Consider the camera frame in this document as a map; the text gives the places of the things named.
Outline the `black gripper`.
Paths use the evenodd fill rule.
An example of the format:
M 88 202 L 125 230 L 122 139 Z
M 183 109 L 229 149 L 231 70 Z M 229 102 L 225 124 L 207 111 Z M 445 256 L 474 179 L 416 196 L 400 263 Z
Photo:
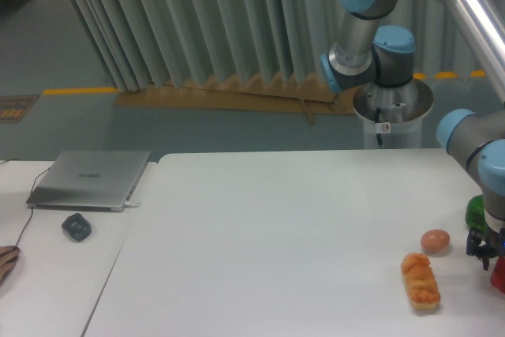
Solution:
M 485 271 L 489 269 L 490 259 L 504 255 L 504 240 L 490 227 L 483 230 L 471 228 L 466 239 L 466 254 L 481 259 Z

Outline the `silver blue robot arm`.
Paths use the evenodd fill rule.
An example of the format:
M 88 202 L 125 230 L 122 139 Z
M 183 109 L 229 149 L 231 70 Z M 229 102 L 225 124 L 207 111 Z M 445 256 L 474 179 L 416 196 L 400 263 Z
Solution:
M 341 36 L 321 55 L 328 86 L 340 92 L 361 84 L 401 88 L 413 78 L 413 43 L 402 28 L 380 25 L 398 0 L 340 0 Z M 499 98 L 504 96 L 504 23 L 492 0 L 436 0 L 451 13 Z M 472 228 L 466 252 L 488 266 L 504 257 L 504 113 L 453 110 L 436 129 L 440 145 L 481 188 L 485 228 Z

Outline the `person's hand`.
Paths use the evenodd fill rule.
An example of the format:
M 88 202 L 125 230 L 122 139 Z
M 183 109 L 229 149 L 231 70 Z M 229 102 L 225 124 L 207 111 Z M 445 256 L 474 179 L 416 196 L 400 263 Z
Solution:
M 14 269 L 17 264 L 20 250 L 16 246 L 2 246 L 0 248 L 0 281 Z

